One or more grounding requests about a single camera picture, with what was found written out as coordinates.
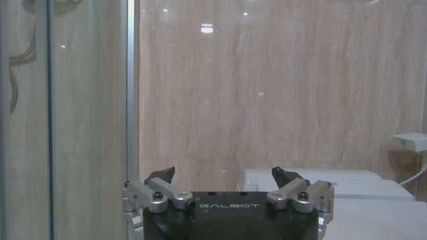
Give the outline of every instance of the white pipe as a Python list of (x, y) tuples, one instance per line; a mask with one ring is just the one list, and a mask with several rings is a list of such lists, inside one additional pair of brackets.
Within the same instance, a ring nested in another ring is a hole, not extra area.
[(404, 180), (400, 185), (406, 185), (408, 182), (414, 181), (424, 172), (427, 171), (427, 157), (424, 156), (424, 154), (422, 154), (422, 164), (420, 164), (420, 170), (419, 172), (410, 177), (407, 180)]

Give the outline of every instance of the glass shower door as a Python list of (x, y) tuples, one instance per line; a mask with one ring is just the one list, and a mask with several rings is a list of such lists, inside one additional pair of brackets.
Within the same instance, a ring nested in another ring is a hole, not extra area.
[(124, 240), (126, 2), (1, 0), (0, 9), (0, 236)]
[(126, 11), (122, 1), (51, 3), (54, 235), (122, 240)]

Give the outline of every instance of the logo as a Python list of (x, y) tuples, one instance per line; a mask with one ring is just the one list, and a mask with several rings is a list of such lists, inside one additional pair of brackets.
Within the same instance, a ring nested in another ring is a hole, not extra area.
[(254, 204), (199, 204), (199, 208), (202, 209), (212, 209), (212, 208), (219, 208), (219, 209), (248, 209), (248, 208), (258, 208), (260, 205), (254, 203)]

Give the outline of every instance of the white toilet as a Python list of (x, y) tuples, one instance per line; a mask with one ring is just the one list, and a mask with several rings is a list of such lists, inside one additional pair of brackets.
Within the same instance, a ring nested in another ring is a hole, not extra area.
[[(366, 170), (287, 168), (312, 183), (335, 187), (334, 221), (326, 240), (427, 240), (427, 202), (415, 201), (394, 181)], [(271, 169), (244, 169), (238, 190), (271, 192), (278, 189)]]

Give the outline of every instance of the beige tile wall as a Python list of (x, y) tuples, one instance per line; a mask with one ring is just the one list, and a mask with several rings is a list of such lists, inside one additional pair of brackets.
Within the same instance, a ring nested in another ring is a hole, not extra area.
[(415, 173), (392, 135), (420, 129), (426, 2), (142, 0), (139, 31), (142, 178), (178, 166), (179, 186), (232, 190), (243, 168)]

